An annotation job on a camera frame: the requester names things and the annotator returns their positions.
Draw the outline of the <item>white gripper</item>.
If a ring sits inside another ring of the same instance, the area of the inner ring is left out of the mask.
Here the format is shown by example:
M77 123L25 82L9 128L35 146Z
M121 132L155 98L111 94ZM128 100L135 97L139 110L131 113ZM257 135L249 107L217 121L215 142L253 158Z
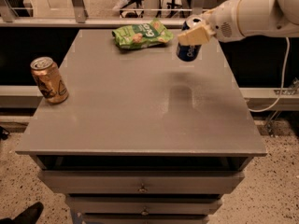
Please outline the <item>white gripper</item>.
M178 42L182 46L198 46L208 43L215 37L223 43L235 42L245 37L240 32L237 15L242 0L227 0L219 6L206 11L203 18L208 25L199 25L185 30L178 35Z

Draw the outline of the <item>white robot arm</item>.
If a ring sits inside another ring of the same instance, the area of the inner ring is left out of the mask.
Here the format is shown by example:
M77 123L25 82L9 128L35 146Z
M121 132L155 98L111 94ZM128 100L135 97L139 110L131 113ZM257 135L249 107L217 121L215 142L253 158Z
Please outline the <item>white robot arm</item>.
M256 35L298 37L299 0L227 0L199 19L178 35L180 45L203 45L212 36L224 43Z

